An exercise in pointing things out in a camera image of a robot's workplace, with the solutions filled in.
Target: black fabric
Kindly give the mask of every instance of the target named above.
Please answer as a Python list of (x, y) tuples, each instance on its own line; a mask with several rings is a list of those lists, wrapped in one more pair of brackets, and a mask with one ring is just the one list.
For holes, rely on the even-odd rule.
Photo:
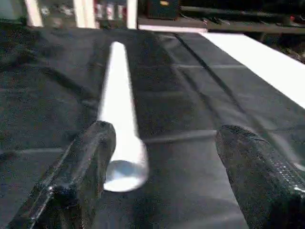
[(96, 120), (109, 48), (89, 30), (6, 27), (1, 34), (2, 228), (47, 168)]
[[(215, 146), (223, 125), (259, 133), (302, 168), (303, 108), (200, 35), (32, 32), (31, 42), (21, 44), (29, 50), (26, 58), (14, 57), (13, 68), (7, 61), (0, 76), (1, 163), (13, 163), (15, 177), (21, 177), (23, 165), (9, 160), (9, 152), (65, 149), (95, 121), (109, 46), (114, 41), (126, 46), (150, 176), (138, 190), (104, 192), (93, 228), (248, 228)], [(40, 163), (45, 169), (28, 177), (31, 187), (10, 196), (19, 200), (16, 211), (51, 160)], [(7, 182), (12, 187), (17, 181)], [(9, 204), (7, 197), (1, 201)]]

